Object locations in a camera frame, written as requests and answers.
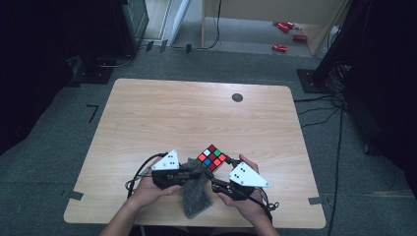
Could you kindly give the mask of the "black curtain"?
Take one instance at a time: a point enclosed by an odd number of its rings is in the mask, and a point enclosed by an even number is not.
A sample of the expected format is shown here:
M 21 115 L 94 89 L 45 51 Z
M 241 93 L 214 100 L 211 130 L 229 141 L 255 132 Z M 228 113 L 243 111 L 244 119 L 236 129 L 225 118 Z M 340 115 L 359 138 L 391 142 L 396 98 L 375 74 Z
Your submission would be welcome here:
M 417 0 L 353 0 L 318 78 L 342 65 L 367 145 L 404 171 L 417 197 Z
M 0 155 L 23 141 L 72 79 L 83 0 L 0 0 Z

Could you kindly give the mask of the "multicoloured puzzle cube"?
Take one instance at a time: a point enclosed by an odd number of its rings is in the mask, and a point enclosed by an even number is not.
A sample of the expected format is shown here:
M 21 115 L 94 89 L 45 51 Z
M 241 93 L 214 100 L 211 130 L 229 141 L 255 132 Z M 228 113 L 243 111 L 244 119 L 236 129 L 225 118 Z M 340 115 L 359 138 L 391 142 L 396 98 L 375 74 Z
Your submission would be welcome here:
M 197 157 L 197 161 L 209 172 L 214 172 L 226 159 L 226 155 L 216 146 L 210 145 Z

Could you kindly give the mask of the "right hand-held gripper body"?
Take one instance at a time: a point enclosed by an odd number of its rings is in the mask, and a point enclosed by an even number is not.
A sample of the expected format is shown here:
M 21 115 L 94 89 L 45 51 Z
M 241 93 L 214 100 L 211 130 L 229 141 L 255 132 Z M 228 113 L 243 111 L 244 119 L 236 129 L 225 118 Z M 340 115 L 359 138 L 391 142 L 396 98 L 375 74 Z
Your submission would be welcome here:
M 215 179 L 217 186 L 211 186 L 215 193 L 223 193 L 233 201 L 245 201 L 256 188 L 268 188 L 269 181 L 254 171 L 245 162 L 239 163 L 228 174 L 228 182 Z

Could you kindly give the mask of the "person's right hand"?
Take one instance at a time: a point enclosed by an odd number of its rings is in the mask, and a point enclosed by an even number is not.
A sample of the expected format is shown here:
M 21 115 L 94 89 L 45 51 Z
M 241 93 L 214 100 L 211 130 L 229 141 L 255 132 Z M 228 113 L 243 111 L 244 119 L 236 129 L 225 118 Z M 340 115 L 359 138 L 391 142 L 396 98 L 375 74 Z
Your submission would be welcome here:
M 239 154 L 239 158 L 249 165 L 254 171 L 259 173 L 258 165 L 251 160 L 249 160 L 243 154 Z M 260 225 L 264 225 L 263 222 L 270 223 L 265 211 L 262 207 L 253 202 L 252 200 L 248 199 L 245 201 L 233 201 L 228 196 L 224 195 L 223 193 L 217 194 L 223 202 L 230 207 L 236 207 L 237 210 L 241 213 L 241 215 L 248 220 L 255 228 L 259 227 Z M 255 190 L 251 196 L 251 198 L 255 199 L 259 203 L 263 202 L 261 191 Z

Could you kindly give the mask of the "grey knitted cloth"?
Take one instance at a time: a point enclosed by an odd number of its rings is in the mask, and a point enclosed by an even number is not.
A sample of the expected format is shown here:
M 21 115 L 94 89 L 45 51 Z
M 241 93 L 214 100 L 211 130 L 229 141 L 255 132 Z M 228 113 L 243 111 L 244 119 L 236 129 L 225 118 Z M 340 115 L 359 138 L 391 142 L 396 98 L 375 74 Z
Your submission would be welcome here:
M 191 173 L 202 173 L 203 168 L 196 159 L 189 158 L 187 163 L 193 163 L 197 165 L 196 171 Z M 212 200 L 206 191 L 206 185 L 208 178 L 199 181 L 187 181 L 183 186 L 183 207 L 185 215 L 188 219 L 196 217 L 212 206 Z

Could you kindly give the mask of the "black stand base plate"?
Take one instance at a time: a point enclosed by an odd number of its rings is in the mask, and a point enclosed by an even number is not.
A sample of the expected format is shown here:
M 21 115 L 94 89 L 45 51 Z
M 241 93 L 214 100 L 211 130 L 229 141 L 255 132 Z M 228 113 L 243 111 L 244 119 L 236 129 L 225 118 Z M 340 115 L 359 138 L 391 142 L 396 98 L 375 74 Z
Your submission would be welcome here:
M 97 60 L 79 58 L 72 84 L 106 85 L 112 75 L 113 68 L 101 65 Z
M 296 72 L 304 93 L 331 93 L 326 78 L 316 70 L 297 69 Z

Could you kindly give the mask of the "white board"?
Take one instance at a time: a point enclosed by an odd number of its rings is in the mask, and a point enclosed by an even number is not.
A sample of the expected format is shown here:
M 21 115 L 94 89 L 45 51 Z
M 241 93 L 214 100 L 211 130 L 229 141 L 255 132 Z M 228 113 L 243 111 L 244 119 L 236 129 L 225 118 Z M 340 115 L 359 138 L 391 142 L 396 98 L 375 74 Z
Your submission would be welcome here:
M 179 9 L 175 15 L 174 21 L 173 21 L 173 27 L 171 32 L 171 37 L 168 40 L 170 44 L 173 44 L 176 36 L 178 34 L 179 29 L 181 28 L 181 25 L 183 23 L 183 20 L 186 16 L 186 13 L 188 11 L 188 8 L 190 6 L 191 0 L 182 0 L 181 4 L 179 6 Z

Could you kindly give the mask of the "person's left hand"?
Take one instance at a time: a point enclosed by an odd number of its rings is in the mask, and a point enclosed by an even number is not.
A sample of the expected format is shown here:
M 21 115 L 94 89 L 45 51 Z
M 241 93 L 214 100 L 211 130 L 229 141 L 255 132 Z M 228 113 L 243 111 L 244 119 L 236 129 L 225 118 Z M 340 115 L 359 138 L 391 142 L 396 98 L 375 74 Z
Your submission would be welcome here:
M 181 187 L 174 185 L 167 189 L 159 189 L 150 177 L 141 179 L 135 193 L 129 198 L 129 202 L 135 209 L 146 207 L 161 197 L 171 196 L 177 193 Z

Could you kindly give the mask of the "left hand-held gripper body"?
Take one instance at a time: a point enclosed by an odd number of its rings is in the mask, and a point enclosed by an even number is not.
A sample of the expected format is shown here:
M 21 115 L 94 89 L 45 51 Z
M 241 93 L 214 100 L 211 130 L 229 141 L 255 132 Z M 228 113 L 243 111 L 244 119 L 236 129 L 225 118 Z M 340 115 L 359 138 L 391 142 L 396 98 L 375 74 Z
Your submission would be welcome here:
M 180 163 L 175 149 L 151 166 L 151 177 L 153 184 L 159 189 L 185 184 L 183 175 L 180 173 Z

